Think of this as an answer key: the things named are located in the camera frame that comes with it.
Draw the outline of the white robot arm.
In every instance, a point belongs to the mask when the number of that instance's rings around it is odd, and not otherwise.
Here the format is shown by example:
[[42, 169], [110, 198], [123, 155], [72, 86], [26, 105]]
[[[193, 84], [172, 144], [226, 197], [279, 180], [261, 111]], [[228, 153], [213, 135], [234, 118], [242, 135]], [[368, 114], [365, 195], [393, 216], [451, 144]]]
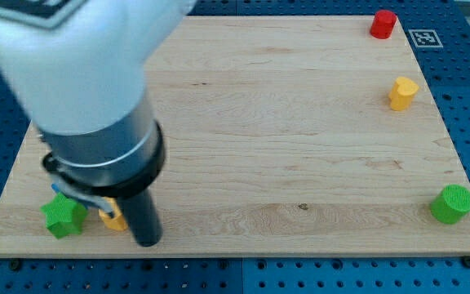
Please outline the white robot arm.
[[166, 156], [144, 63], [194, 6], [0, 1], [0, 74], [50, 148], [44, 169], [65, 196], [124, 215], [143, 247], [162, 236], [149, 186]]

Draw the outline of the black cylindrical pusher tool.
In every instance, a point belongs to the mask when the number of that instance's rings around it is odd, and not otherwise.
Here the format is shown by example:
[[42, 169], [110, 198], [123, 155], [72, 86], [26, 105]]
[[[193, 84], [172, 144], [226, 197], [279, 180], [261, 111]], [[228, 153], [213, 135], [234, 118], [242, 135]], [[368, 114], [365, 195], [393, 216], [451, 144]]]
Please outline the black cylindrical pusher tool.
[[151, 247], [160, 241], [162, 225], [148, 189], [127, 198], [117, 198], [117, 205], [141, 247]]

